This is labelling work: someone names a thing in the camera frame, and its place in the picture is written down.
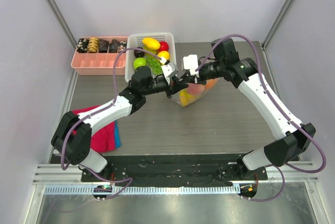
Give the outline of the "yellow banana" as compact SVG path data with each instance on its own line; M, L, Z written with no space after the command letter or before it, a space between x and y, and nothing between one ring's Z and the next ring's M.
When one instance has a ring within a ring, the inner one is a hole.
M189 94L185 89L179 92L179 104L182 107L188 106L200 98L201 98L200 95Z

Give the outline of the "orange fruit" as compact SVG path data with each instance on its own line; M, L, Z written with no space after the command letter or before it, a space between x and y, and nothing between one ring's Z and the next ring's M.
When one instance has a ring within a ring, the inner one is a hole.
M218 79L207 80L206 85L205 85L205 90L206 91L211 90L216 85L217 82L218 82Z

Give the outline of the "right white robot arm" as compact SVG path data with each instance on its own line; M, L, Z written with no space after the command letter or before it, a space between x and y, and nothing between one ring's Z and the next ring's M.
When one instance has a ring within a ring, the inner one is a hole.
M203 83L222 77L232 83L255 106L275 138L274 142L238 159L237 175L247 180L261 167L281 167L305 152L316 133L313 124L302 123L288 110L268 85L256 62L251 58L239 58L232 39L215 40L211 44L215 47L213 61L201 63L195 54L183 58L187 81Z

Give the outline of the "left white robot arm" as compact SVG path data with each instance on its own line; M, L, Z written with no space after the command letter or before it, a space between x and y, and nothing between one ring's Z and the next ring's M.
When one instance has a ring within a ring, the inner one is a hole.
M111 177L107 160L91 148L91 138L110 123L137 112L145 103L146 96L165 92L171 96L188 87L185 80L176 76L172 65L163 67L163 74L153 78L147 66L135 70L128 86L113 100L82 114L65 113L51 140L61 154L61 168L70 164L86 167L99 181Z

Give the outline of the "pink peach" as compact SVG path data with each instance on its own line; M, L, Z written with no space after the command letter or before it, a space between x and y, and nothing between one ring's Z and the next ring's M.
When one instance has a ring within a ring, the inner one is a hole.
M187 88L187 92L190 95L193 95L193 96L201 96L201 95L203 95L206 92L205 85L201 85L201 84L189 84L188 88Z

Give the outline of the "clear pink zip top bag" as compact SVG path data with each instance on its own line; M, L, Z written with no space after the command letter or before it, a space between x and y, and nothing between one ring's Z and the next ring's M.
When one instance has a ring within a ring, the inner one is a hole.
M208 80L205 85L189 84L185 88L172 96L172 100L181 107L186 107L205 96L217 84L218 79Z

